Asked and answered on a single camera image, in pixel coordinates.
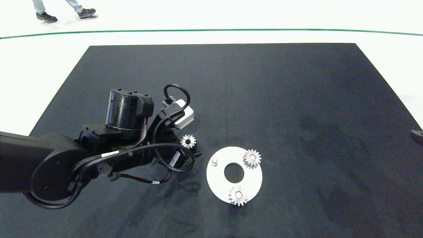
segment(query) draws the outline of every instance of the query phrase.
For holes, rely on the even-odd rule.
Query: jeans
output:
[[[43,0],[32,0],[32,2],[34,3],[35,11],[38,14],[42,14],[46,11],[44,4],[43,4]],[[75,9],[75,12],[77,12],[77,13],[82,12],[82,6],[76,0],[66,0],[66,2],[68,2],[69,5],[73,9]]]

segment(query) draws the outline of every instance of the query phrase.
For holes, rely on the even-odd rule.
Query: white floor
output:
[[[80,3],[85,8],[95,8],[96,17],[81,20],[64,0],[44,0],[47,12],[59,19],[47,24],[36,19],[30,0],[0,0],[0,131],[28,135],[90,45],[292,42],[356,43],[423,127],[423,1],[80,0]],[[417,35],[307,30],[72,33],[263,28]],[[62,32],[67,34],[25,36]]]

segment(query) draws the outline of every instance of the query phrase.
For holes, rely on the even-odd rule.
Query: green line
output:
[[[46,36],[46,35],[59,35],[59,34],[78,34],[78,33],[105,33],[105,32],[175,32],[175,31],[347,31],[347,32],[367,32],[367,33],[384,33],[384,34],[397,34],[397,35],[408,35],[408,36],[423,36],[423,34],[417,33],[404,33],[404,32],[390,32],[390,31],[379,31],[379,30],[347,30],[347,29],[187,29],[187,30],[88,30],[88,31],[68,31],[68,32],[52,32],[52,33],[40,33],[22,36],[5,36],[0,39],[19,38],[28,36]]]

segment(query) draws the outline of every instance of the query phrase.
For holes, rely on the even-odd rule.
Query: robotic arm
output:
[[[168,88],[181,90],[187,101],[175,100]],[[0,133],[0,192],[22,192],[33,204],[46,209],[70,205],[82,189],[99,175],[111,181],[120,177],[159,184],[172,172],[193,168],[195,139],[179,141],[173,129],[182,129],[194,120],[189,107],[190,95],[176,84],[164,88],[165,109],[147,129],[154,103],[151,97],[136,91],[112,89],[106,123],[85,125],[78,139],[61,134],[20,136]],[[168,169],[160,181],[122,174],[148,163]],[[50,203],[67,199],[63,203]]]

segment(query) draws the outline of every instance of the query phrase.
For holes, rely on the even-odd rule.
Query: black cable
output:
[[[35,197],[32,193],[23,193],[23,194],[31,203],[39,207],[46,208],[46,209],[61,209],[73,203],[77,199],[79,194],[81,193],[82,188],[83,188],[82,183],[76,183],[76,188],[74,189],[74,192],[72,193],[71,197],[66,202],[59,203],[59,204],[47,203],[47,202],[41,201],[40,199]]]
[[[164,89],[163,89],[163,91],[164,91],[164,93],[165,93],[165,98],[166,99],[168,99],[168,98],[170,98],[169,97],[169,94],[168,94],[168,88],[170,88],[170,87],[174,87],[174,88],[177,88],[177,89],[179,89],[179,90],[181,90],[184,94],[185,94],[185,96],[187,97],[187,102],[185,103],[185,105],[182,107],[182,108],[180,108],[179,110],[177,110],[177,111],[175,111],[174,113],[171,113],[170,115],[168,115],[167,117],[165,117],[165,118],[163,118],[157,125],[156,125],[156,127],[155,127],[155,129],[154,129],[154,132],[153,132],[153,144],[156,144],[157,143],[157,133],[158,133],[158,131],[159,131],[159,128],[160,128],[160,126],[165,122],[165,121],[167,121],[167,120],[169,120],[171,117],[173,117],[173,116],[176,116],[176,115],[178,115],[178,114],[181,114],[187,107],[188,107],[188,105],[190,104],[190,102],[191,102],[191,97],[190,97],[190,94],[188,93],[188,91],[186,90],[186,89],[184,89],[184,88],[182,88],[182,87],[180,87],[179,85],[177,85],[177,84],[174,84],[174,83],[170,83],[170,84],[168,84],[168,85],[166,85],[165,87],[164,87]],[[174,167],[172,167],[172,166],[170,166],[168,163],[166,163],[165,162],[165,160],[163,159],[163,157],[162,157],[162,155],[160,154],[160,152],[157,150],[157,149],[155,149],[155,151],[156,151],[156,154],[157,154],[157,157],[159,158],[159,160],[160,160],[160,163],[162,164],[162,165],[164,165],[166,168],[168,168],[168,169],[170,169],[170,170],[172,170],[172,171],[175,171],[175,172],[187,172],[187,171],[189,171],[192,167],[188,167],[188,168],[186,168],[186,169],[177,169],[177,168],[174,168]]]
[[[143,179],[143,178],[140,178],[140,177],[135,177],[135,176],[132,176],[132,175],[129,175],[129,174],[120,174],[120,177],[134,179],[134,180],[137,180],[137,181],[143,182],[143,183],[155,183],[155,184],[159,184],[159,183],[165,183],[165,182],[167,182],[170,179],[171,175],[172,175],[172,170],[168,169],[168,174],[166,175],[166,177],[164,177],[164,179],[162,179],[160,181],[151,181],[151,180],[148,180],[148,179]]]
[[[174,144],[174,143],[150,144],[150,145],[136,147],[136,148],[133,148],[133,149],[125,149],[123,151],[120,151],[117,154],[109,155],[109,156],[102,157],[102,158],[98,158],[96,160],[93,160],[93,161],[90,161],[90,162],[84,164],[82,166],[81,170],[78,173],[79,176],[78,176],[78,180],[77,181],[78,182],[83,182],[84,179],[85,179],[85,174],[87,173],[87,171],[89,169],[91,169],[92,167],[96,166],[99,163],[102,163],[102,162],[105,162],[105,161],[110,161],[110,160],[112,160],[114,158],[126,156],[129,153],[136,154],[136,153],[139,153],[139,152],[144,151],[146,149],[158,149],[158,148],[166,148],[166,147],[180,149],[180,150],[182,150],[182,152],[185,155],[191,157],[191,161],[192,162],[188,165],[187,171],[190,170],[190,169],[192,169],[194,167],[194,165],[195,165],[195,155],[188,148],[185,148],[184,146],[182,146],[180,144]],[[181,170],[181,169],[176,169],[176,170],[177,170],[177,172],[184,172],[185,171],[185,170]]]

